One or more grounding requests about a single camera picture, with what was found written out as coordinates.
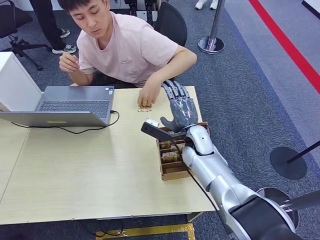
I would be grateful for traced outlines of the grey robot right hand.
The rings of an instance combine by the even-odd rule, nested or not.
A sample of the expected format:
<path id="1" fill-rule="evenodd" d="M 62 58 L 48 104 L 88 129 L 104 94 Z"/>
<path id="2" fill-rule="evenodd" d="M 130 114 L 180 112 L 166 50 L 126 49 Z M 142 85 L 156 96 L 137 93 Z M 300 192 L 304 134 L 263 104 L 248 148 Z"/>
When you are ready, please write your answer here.
<path id="1" fill-rule="evenodd" d="M 195 104 L 184 86 L 176 80 L 166 80 L 162 83 L 161 87 L 167 94 L 173 116 L 171 121 L 164 116 L 161 117 L 160 121 L 162 125 L 174 133 L 178 133 L 198 123 L 198 115 Z"/>

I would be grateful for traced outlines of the person's right hand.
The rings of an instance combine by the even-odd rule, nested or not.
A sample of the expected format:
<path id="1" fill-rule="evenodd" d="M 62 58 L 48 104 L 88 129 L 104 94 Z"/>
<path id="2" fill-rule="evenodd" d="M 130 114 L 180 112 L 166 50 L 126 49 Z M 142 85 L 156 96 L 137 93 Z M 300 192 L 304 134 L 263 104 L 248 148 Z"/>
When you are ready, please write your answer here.
<path id="1" fill-rule="evenodd" d="M 78 57 L 64 52 L 59 57 L 59 67 L 60 70 L 66 73 L 75 72 L 79 69 Z"/>

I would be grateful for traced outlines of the person's left hand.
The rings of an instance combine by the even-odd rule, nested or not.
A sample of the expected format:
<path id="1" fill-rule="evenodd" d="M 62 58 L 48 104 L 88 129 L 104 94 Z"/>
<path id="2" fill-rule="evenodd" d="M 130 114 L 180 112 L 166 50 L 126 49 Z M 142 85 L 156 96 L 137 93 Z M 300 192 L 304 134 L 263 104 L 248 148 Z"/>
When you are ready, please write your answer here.
<path id="1" fill-rule="evenodd" d="M 161 90 L 162 83 L 161 80 L 150 76 L 140 91 L 137 104 L 144 107 L 155 104 Z"/>

